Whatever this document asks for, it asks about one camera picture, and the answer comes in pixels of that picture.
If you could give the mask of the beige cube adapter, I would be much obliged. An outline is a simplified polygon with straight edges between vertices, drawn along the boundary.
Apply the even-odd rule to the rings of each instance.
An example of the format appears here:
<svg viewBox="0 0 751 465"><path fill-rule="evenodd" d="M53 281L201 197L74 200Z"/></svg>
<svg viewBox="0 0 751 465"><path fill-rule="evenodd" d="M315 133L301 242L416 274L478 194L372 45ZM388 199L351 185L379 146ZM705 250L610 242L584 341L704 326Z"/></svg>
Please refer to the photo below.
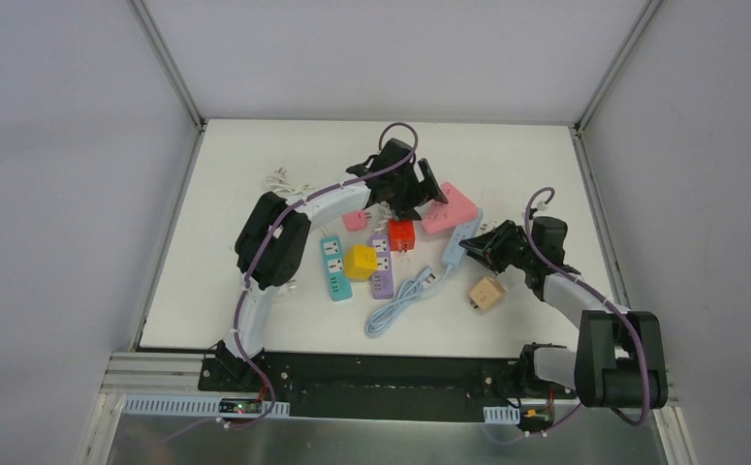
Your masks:
<svg viewBox="0 0 751 465"><path fill-rule="evenodd" d="M494 276L481 278L468 292L473 309L486 312L496 306L508 293L506 287Z"/></svg>

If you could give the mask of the pink triangular power socket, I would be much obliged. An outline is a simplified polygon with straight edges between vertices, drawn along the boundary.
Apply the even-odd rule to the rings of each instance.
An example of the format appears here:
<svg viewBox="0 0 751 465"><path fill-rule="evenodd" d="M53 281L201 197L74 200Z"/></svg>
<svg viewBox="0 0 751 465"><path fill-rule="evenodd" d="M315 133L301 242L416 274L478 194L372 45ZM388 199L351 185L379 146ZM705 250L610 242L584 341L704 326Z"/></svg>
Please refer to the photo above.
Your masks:
<svg viewBox="0 0 751 465"><path fill-rule="evenodd" d="M450 182L441 185L447 202L433 201L422 217L426 234L436 234L477 218L478 207Z"/></svg>

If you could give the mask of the red cube adapter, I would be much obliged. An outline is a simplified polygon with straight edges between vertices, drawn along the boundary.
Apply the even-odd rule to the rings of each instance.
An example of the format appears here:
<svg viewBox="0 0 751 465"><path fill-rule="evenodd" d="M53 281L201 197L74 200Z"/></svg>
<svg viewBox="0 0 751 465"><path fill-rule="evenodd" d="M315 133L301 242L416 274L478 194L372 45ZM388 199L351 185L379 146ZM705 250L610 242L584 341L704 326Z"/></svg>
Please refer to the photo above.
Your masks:
<svg viewBox="0 0 751 465"><path fill-rule="evenodd" d="M412 220L393 220L388 222L390 249L393 252L408 252L415 248L415 223Z"/></svg>

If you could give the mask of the small pink plug adapter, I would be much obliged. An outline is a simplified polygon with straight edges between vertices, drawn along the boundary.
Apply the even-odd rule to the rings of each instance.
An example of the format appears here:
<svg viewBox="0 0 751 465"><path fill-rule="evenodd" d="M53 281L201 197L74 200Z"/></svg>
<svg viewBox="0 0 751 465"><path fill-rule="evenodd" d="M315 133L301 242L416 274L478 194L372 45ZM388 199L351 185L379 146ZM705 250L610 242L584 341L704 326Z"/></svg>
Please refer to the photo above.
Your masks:
<svg viewBox="0 0 751 465"><path fill-rule="evenodd" d="M345 229L350 232L359 232L368 227L371 215L365 210L356 210L342 215L342 222Z"/></svg>

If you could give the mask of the yellow cube adapter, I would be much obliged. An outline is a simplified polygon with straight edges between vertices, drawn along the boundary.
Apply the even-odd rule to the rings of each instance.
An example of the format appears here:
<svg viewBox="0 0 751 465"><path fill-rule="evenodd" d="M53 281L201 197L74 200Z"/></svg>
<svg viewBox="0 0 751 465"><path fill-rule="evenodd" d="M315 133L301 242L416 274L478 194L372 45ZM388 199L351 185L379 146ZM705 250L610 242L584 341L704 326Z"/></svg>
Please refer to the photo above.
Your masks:
<svg viewBox="0 0 751 465"><path fill-rule="evenodd" d="M377 269L378 256L374 247L355 244L343 257L343 272L350 280L368 280Z"/></svg>

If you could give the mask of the purple power strip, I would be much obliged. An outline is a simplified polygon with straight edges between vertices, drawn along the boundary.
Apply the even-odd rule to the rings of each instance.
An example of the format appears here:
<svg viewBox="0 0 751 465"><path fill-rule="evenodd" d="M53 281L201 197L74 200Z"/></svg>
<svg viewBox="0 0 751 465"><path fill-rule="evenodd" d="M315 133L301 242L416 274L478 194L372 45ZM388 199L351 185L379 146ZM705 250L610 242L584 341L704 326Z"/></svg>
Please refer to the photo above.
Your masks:
<svg viewBox="0 0 751 465"><path fill-rule="evenodd" d="M391 300L394 298L394 283L391 265L391 245L386 234L373 234L369 245L376 250L377 268L370 277L371 294L374 299Z"/></svg>

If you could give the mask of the teal power strip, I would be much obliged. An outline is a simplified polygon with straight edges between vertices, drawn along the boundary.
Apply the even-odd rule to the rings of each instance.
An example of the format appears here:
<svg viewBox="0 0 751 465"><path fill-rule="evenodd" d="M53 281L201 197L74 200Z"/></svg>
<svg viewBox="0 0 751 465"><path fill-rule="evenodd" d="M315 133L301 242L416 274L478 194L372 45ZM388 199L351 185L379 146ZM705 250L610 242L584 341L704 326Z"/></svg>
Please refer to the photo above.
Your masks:
<svg viewBox="0 0 751 465"><path fill-rule="evenodd" d="M353 290L344 273L340 238L337 235L324 237L320 241L320 247L328 279L330 299L334 302L351 299Z"/></svg>

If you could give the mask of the white cube adapter with picture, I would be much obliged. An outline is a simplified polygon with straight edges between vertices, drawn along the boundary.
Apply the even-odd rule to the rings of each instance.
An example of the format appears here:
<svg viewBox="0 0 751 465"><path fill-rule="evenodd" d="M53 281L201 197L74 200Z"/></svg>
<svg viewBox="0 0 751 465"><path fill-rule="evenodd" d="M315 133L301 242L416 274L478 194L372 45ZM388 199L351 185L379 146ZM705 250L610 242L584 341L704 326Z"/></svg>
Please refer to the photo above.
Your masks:
<svg viewBox="0 0 751 465"><path fill-rule="evenodd" d="M281 302L281 301L285 301L289 299L292 296L293 291L296 287L297 287L296 280L288 281L287 283L279 287L278 290L276 291L274 295L275 301Z"/></svg>

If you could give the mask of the white plug adapter small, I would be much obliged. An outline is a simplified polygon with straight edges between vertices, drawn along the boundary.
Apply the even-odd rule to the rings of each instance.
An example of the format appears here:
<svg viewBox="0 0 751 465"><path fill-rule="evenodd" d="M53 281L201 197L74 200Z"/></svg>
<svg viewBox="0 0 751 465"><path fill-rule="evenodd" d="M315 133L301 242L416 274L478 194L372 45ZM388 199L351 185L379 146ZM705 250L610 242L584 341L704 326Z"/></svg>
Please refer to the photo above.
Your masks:
<svg viewBox="0 0 751 465"><path fill-rule="evenodd" d="M481 233L490 232L490 231L493 231L498 226L499 226L499 222L498 221L491 221L491 222L488 222L488 223L482 223L481 226L480 226L480 232Z"/></svg>

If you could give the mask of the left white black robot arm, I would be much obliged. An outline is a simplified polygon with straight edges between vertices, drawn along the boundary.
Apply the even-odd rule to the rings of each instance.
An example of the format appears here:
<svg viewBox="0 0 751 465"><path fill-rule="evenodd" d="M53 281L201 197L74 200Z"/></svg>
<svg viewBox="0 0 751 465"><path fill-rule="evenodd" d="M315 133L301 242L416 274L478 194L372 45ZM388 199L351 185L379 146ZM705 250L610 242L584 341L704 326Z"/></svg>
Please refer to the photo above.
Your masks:
<svg viewBox="0 0 751 465"><path fill-rule="evenodd" d="M256 362L274 295L298 271L308 236L354 210L387 203L398 220L418 221L419 207L448 203L417 147L380 140L376 154L347 168L330 185L306 195L261 195L235 242L242 286L231 328L215 347L222 377L236 391L265 376Z"/></svg>

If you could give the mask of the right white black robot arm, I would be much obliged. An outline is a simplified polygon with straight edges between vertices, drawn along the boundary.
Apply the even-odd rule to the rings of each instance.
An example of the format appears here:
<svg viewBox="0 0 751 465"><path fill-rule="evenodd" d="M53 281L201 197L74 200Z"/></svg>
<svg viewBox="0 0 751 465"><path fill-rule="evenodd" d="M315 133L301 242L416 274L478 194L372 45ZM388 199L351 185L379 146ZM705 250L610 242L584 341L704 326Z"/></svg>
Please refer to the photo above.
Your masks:
<svg viewBox="0 0 751 465"><path fill-rule="evenodd" d="M533 349L531 360L514 372L516 388L536 397L561 384L585 407L616 411L664 407L669 385L658 318L615 304L566 264L568 231L558 218L530 216L460 242L468 257L495 274L522 271L533 295L578 329L573 350Z"/></svg>

